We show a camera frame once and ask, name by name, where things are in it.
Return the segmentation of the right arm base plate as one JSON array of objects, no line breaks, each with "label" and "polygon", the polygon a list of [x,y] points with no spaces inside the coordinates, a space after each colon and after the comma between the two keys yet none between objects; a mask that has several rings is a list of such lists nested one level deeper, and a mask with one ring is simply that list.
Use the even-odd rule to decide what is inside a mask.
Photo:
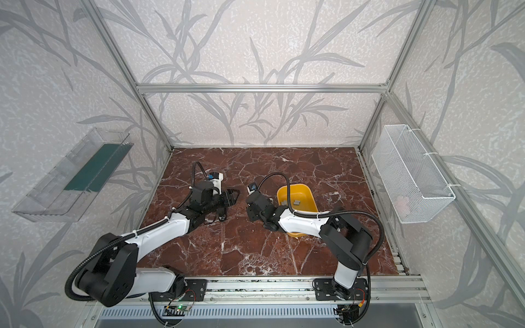
[{"label": "right arm base plate", "polygon": [[361,302],[366,300],[369,284],[366,279],[357,278],[352,287],[345,288],[332,278],[317,278],[313,280],[313,290],[317,301]]}]

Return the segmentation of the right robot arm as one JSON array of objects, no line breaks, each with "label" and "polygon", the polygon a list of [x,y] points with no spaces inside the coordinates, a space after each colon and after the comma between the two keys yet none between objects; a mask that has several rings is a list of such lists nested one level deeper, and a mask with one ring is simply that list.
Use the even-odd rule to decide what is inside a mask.
[{"label": "right robot arm", "polygon": [[[381,221],[371,213],[360,210],[304,212],[289,205],[275,206],[260,191],[247,197],[247,214],[250,221],[262,221],[263,227],[272,232],[300,233],[321,239],[338,260],[332,288],[340,299],[350,298],[355,280],[385,240]],[[356,215],[368,217],[377,224],[380,235],[375,245],[371,244],[372,233],[355,218]]]}]

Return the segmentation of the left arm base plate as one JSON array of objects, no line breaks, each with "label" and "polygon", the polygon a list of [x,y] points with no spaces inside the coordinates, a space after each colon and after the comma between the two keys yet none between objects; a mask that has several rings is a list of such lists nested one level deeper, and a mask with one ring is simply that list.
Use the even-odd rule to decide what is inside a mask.
[{"label": "left arm base plate", "polygon": [[204,301],[208,281],[205,279],[176,280],[166,292],[153,292],[154,302]]}]

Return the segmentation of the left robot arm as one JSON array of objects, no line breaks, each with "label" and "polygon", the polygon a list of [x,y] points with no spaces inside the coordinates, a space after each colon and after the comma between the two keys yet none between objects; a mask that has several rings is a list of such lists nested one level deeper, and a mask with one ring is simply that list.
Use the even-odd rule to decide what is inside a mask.
[{"label": "left robot arm", "polygon": [[174,292],[182,275],[166,268],[139,268],[138,262],[166,243],[185,236],[205,222],[206,216],[226,215],[241,192],[210,181],[192,187],[187,199],[169,215],[145,228],[124,235],[107,233],[66,280],[64,292],[73,301],[97,301],[106,307],[151,292]]}]

